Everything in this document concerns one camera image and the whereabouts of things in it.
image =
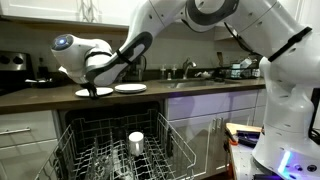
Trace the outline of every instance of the open dishwasher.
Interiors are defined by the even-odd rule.
[[[182,137],[157,108],[137,112],[101,119],[75,112],[36,180],[193,179],[196,156]],[[139,156],[129,152],[128,136],[135,131],[144,134]]]

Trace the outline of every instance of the white plate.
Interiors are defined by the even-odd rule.
[[[147,86],[144,84],[122,84],[116,86],[114,89],[121,93],[137,93],[145,91]]]
[[[98,96],[104,96],[107,94],[111,94],[112,92],[113,92],[112,88],[102,88],[102,87],[97,88]],[[90,97],[87,89],[82,89],[77,91],[76,95],[80,97]]]
[[[136,91],[120,91],[120,90],[116,90],[118,93],[124,93],[124,94],[130,94],[130,93],[139,93],[139,92],[143,92],[145,91],[147,88],[145,89],[139,89],[139,90],[136,90]]]

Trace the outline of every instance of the white cabinet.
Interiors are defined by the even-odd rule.
[[[228,154],[224,150],[226,123],[251,125],[253,116],[254,108],[217,114],[217,132],[215,132],[215,140],[213,140],[215,143],[213,156],[215,157],[215,169],[213,170],[215,174],[227,170]]]
[[[98,0],[99,22],[108,25],[129,26],[132,12],[139,0]]]
[[[168,120],[197,155],[196,179],[226,171],[225,124],[251,125],[257,95],[252,90],[167,100]]]
[[[0,148],[0,179],[34,179],[56,145],[50,140]]]
[[[303,0],[300,17],[300,23],[312,27],[312,31],[316,33],[320,32],[319,7],[319,0]]]
[[[300,15],[301,15],[304,1],[311,1],[311,0],[278,0],[278,1],[295,20],[299,21],[301,18]],[[231,28],[231,30],[233,34],[237,35],[237,32],[234,29]],[[215,31],[215,35],[214,35],[215,41],[233,38],[232,35],[229,33],[229,31],[224,27],[222,23],[218,23],[214,31]]]
[[[212,142],[215,134],[211,131],[215,124],[213,123],[215,117],[215,115],[208,115],[170,122],[196,154],[197,160],[193,169],[195,179],[203,179],[216,174],[213,172],[216,166],[213,153],[216,145]]]
[[[1,0],[2,15],[80,21],[81,0]]]
[[[295,20],[299,20],[301,6],[304,0],[278,0],[278,1]]]
[[[257,90],[170,98],[168,120],[253,108]]]
[[[262,127],[265,111],[266,111],[266,106],[260,106],[255,108],[254,121],[252,123],[252,126]]]
[[[257,104],[254,110],[254,120],[252,123],[253,126],[262,127],[264,112],[266,110],[266,103],[267,103],[267,90],[260,89],[258,91]]]
[[[57,145],[52,111],[0,116],[0,179],[34,179]]]
[[[139,0],[0,0],[0,14],[41,21],[128,26]]]
[[[56,139],[51,111],[0,116],[0,147]]]
[[[266,89],[258,90],[256,106],[265,106],[266,103],[267,103],[267,90]]]

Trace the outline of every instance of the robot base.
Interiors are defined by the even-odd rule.
[[[299,133],[287,133],[291,137],[288,142],[279,137],[278,129],[268,125],[265,125],[265,129],[269,135],[261,133],[252,153],[259,164],[286,180],[320,180],[320,152],[317,144],[310,139],[299,142]]]

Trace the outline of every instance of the faucet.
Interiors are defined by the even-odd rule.
[[[197,64],[193,61],[190,61],[190,58],[188,58],[184,63],[183,63],[183,70],[184,70],[184,74],[183,74],[183,79],[187,79],[187,74],[188,74],[188,70],[190,67],[197,67]]]

